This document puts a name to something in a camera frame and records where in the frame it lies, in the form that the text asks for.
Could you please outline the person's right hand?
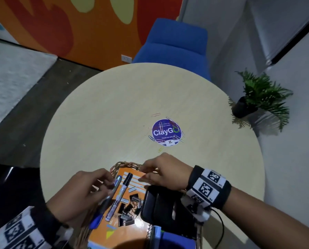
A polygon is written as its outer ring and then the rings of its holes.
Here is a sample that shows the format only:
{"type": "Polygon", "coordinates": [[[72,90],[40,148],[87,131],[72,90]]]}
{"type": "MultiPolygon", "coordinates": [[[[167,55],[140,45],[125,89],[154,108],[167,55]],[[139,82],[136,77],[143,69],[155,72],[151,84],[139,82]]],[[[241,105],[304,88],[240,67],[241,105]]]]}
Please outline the person's right hand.
{"type": "Polygon", "coordinates": [[[160,185],[173,191],[187,189],[193,167],[183,163],[168,153],[146,160],[140,171],[160,175],[160,185]]]}

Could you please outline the person's left hand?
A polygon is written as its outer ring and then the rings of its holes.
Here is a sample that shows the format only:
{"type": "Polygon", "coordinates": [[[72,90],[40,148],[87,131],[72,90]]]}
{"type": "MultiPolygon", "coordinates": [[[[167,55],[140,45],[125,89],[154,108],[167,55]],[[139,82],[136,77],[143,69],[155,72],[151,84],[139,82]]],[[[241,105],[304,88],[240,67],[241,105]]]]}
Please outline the person's left hand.
{"type": "Polygon", "coordinates": [[[86,210],[97,206],[105,198],[89,198],[89,172],[79,171],[46,203],[54,217],[67,223],[86,210]]]}

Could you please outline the blue pen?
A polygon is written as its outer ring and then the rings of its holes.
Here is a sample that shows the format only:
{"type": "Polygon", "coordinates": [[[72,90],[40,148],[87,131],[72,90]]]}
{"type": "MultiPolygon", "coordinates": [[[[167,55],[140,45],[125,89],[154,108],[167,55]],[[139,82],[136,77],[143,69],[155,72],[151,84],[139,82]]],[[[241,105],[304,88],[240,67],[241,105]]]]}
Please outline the blue pen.
{"type": "Polygon", "coordinates": [[[112,189],[112,195],[105,198],[101,202],[101,204],[98,206],[98,208],[97,208],[97,210],[96,210],[96,212],[93,216],[93,219],[92,219],[92,221],[89,225],[90,230],[94,230],[94,229],[98,228],[99,224],[101,223],[101,221],[103,219],[105,211],[112,204],[112,198],[113,198],[116,190],[118,189],[118,186],[121,183],[121,181],[122,181],[122,176],[120,176],[120,175],[117,176],[117,178],[115,179],[115,182],[114,182],[114,188],[112,189]]]}

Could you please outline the person's right forearm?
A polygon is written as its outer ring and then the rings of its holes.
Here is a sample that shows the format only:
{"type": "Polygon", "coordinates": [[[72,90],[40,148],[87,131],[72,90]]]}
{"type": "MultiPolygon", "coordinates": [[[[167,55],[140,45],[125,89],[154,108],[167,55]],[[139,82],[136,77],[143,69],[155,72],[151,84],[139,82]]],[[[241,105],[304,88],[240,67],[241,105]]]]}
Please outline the person's right forearm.
{"type": "Polygon", "coordinates": [[[309,227],[235,187],[222,212],[261,249],[309,249],[309,227]]]}

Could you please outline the black stapler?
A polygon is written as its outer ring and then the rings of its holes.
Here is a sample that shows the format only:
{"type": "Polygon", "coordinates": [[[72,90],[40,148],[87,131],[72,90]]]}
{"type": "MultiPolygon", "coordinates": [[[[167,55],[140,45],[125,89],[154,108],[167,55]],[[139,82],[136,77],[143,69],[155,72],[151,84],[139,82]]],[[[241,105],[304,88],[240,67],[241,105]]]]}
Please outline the black stapler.
{"type": "Polygon", "coordinates": [[[192,214],[181,203],[183,193],[150,185],[141,207],[141,219],[160,226],[165,232],[197,239],[197,227],[192,214]]]}

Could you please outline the pile of black binder clips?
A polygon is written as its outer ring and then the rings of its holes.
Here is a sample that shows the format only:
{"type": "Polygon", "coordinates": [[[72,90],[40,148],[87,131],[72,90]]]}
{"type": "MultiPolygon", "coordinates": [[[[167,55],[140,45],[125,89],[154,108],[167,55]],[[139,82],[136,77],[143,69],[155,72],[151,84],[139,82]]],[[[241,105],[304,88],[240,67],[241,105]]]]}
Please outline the pile of black binder clips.
{"type": "Polygon", "coordinates": [[[141,208],[145,197],[145,190],[132,186],[127,188],[118,205],[118,227],[136,225],[143,227],[140,218],[141,208]]]}

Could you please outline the orange notebook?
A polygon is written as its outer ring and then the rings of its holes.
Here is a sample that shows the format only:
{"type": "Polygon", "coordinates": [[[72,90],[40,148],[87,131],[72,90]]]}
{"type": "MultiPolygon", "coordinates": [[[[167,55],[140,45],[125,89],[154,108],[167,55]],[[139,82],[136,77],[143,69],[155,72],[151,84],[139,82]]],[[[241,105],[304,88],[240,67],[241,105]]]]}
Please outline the orange notebook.
{"type": "Polygon", "coordinates": [[[140,217],[147,184],[139,178],[144,173],[121,163],[111,172],[116,179],[114,195],[99,206],[87,249],[144,249],[149,233],[149,224],[140,217]]]}

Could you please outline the black marker-tagged right wristband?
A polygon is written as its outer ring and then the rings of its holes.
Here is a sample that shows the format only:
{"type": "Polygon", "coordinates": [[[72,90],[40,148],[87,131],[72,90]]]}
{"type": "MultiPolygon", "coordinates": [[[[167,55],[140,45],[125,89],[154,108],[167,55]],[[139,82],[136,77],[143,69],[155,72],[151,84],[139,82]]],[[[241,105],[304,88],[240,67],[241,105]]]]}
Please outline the black marker-tagged right wristband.
{"type": "Polygon", "coordinates": [[[196,165],[189,177],[186,195],[204,210],[222,210],[231,193],[230,182],[214,170],[196,165]]]}

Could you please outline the black marker-tagged wristband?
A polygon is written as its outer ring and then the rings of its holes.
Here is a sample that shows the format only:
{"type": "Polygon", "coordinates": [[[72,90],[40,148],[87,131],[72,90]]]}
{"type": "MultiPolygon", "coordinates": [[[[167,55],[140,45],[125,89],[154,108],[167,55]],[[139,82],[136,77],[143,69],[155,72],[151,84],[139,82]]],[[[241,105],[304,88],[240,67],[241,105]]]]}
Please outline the black marker-tagged wristband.
{"type": "Polygon", "coordinates": [[[63,249],[74,229],[43,206],[28,206],[0,228],[0,249],[63,249]]]}
{"type": "Polygon", "coordinates": [[[196,165],[189,177],[186,195],[204,210],[222,210],[231,193],[230,182],[214,170],[196,165]]]}

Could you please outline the blue spiral notebook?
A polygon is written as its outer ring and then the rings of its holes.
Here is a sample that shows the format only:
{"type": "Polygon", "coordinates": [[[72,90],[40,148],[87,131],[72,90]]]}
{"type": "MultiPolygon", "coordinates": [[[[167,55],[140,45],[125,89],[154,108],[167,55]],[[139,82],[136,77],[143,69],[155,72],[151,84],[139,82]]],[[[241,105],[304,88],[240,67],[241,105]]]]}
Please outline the blue spiral notebook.
{"type": "Polygon", "coordinates": [[[149,225],[144,249],[197,249],[196,241],[149,225]]]}

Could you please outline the black chair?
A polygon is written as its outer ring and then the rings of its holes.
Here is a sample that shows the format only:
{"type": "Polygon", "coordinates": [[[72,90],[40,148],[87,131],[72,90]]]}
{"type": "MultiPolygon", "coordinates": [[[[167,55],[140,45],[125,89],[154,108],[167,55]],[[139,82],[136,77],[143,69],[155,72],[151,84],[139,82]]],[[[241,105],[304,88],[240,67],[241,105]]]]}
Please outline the black chair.
{"type": "Polygon", "coordinates": [[[44,203],[39,168],[0,164],[0,227],[26,207],[44,203]]]}

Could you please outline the black marker-tagged left wristband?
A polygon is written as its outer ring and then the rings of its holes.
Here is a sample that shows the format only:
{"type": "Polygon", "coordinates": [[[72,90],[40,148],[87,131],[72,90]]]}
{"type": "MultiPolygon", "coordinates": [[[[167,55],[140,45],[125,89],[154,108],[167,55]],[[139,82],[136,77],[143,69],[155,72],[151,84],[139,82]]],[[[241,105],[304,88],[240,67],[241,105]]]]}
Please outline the black marker-tagged left wristband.
{"type": "Polygon", "coordinates": [[[0,249],[63,249],[74,229],[43,206],[28,206],[0,228],[0,249]]]}

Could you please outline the blue upholstered chair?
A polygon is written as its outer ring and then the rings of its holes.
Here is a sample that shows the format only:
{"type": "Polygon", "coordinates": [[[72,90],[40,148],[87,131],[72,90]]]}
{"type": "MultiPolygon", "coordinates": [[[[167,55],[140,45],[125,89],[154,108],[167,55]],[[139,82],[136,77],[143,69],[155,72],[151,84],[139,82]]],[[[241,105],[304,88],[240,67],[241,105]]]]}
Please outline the blue upholstered chair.
{"type": "Polygon", "coordinates": [[[208,81],[206,29],[175,20],[157,18],[145,44],[132,63],[161,63],[193,72],[208,81]]]}

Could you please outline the green fern plant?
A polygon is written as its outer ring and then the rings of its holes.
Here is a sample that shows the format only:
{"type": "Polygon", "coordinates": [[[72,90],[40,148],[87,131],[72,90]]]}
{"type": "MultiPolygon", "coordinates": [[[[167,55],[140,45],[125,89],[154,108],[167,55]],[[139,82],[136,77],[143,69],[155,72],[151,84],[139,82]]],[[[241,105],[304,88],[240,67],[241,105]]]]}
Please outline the green fern plant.
{"type": "MultiPolygon", "coordinates": [[[[293,96],[293,91],[272,81],[265,72],[255,75],[245,69],[244,71],[236,71],[236,73],[242,78],[243,96],[246,97],[247,104],[255,105],[258,110],[244,118],[236,118],[231,113],[232,122],[239,124],[241,128],[246,125],[256,126],[260,121],[269,121],[268,126],[273,126],[281,133],[289,123],[290,108],[286,105],[286,100],[293,96]]],[[[231,98],[228,100],[231,109],[237,102],[231,98]]]]}

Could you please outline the white board with black frame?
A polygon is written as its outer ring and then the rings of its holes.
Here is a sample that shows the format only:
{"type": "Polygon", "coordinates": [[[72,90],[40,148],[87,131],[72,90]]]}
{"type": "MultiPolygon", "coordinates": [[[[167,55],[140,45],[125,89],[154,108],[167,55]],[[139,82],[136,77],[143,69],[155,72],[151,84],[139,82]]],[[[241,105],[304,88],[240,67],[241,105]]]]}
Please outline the white board with black frame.
{"type": "Polygon", "coordinates": [[[248,0],[267,66],[309,33],[309,0],[248,0]]]}

